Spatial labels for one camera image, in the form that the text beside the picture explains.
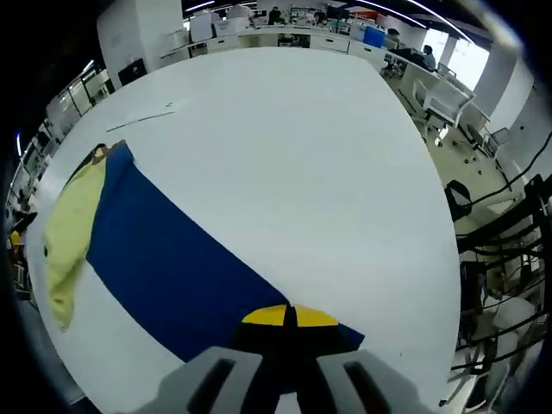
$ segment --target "pillar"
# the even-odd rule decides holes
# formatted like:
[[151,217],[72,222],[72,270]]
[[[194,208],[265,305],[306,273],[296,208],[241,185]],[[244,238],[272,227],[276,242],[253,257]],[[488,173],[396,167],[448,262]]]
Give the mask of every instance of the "pillar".
[[442,50],[442,55],[439,59],[439,63],[442,63],[445,66],[449,65],[450,58],[452,57],[452,53],[455,50],[457,41],[458,39],[456,39],[455,37],[451,35],[448,36],[447,42],[445,43],[445,48]]

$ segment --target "yellow cloth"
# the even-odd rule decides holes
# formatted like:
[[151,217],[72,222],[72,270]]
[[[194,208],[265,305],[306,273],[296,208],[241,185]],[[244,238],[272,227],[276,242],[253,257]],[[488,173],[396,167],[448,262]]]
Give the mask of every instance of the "yellow cloth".
[[257,325],[283,326],[285,305],[270,306],[261,308],[243,318],[243,323],[255,323]]
[[339,323],[330,315],[300,304],[295,305],[298,327],[337,326]]
[[90,246],[92,224],[105,181],[105,158],[83,166],[61,192],[44,230],[47,291],[53,317],[65,330],[72,319],[73,289]]

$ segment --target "white cabinet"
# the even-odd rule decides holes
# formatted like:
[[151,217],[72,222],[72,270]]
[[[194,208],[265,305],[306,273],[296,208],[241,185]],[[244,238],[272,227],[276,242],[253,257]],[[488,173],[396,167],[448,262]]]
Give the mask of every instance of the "white cabinet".
[[336,39],[328,36],[316,36],[310,37],[310,48],[329,50],[331,52],[347,53],[348,41],[344,39]]
[[207,42],[207,52],[222,52],[224,50],[239,49],[241,46],[240,38],[238,36],[215,38]]
[[367,60],[376,71],[380,71],[386,65],[386,49],[373,47],[359,41],[351,41],[348,54]]

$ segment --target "white wall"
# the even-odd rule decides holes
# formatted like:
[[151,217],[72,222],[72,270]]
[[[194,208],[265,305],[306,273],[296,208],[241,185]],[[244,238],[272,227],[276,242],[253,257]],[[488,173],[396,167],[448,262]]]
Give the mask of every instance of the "white wall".
[[134,60],[145,58],[136,1],[116,0],[98,17],[96,26],[105,67],[113,86],[119,89],[118,73]]
[[182,3],[180,0],[135,0],[148,72],[161,69],[161,54],[165,52],[165,35],[182,30]]
[[[529,165],[536,152],[543,146],[548,134],[552,132],[549,108],[550,101],[546,98],[544,88],[531,88],[527,102],[511,126],[512,141],[504,147],[505,155],[516,163],[518,170],[523,170]],[[537,173],[540,173],[544,179],[552,173],[552,143],[536,160],[527,178],[530,179]]]
[[488,116],[499,104],[517,61],[518,56],[512,50],[498,43],[492,45],[485,69],[474,88],[474,102]]
[[103,61],[115,89],[118,73],[138,59],[148,72],[161,68],[164,38],[181,30],[180,0],[116,0],[97,19],[97,37]]
[[445,66],[449,65],[452,53],[455,51],[456,42],[458,42],[458,39],[452,37],[451,35],[448,36],[445,48],[442,50],[441,58],[439,59],[439,63],[443,63]]
[[510,82],[491,115],[487,125],[489,131],[511,128],[518,117],[533,86],[533,75],[523,59],[518,59],[511,74]]

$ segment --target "floor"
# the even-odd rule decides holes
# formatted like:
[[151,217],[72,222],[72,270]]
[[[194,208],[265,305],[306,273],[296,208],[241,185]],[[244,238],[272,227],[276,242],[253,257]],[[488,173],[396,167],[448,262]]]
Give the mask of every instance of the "floor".
[[[398,91],[400,79],[391,78],[387,79],[386,82],[404,107],[412,112],[412,107]],[[497,169],[495,162],[483,154],[479,153],[477,161],[469,164],[464,162],[465,159],[470,158],[472,149],[459,129],[451,128],[448,130],[442,141],[442,147],[438,147],[433,141],[428,141],[426,146],[443,187],[452,179],[460,181],[469,189],[471,199],[475,200],[489,192],[496,191],[506,184],[505,178]],[[469,233],[488,223],[502,213],[508,205],[509,203],[501,203],[491,208],[474,207],[474,211],[470,216],[464,217],[455,223],[456,234]]]

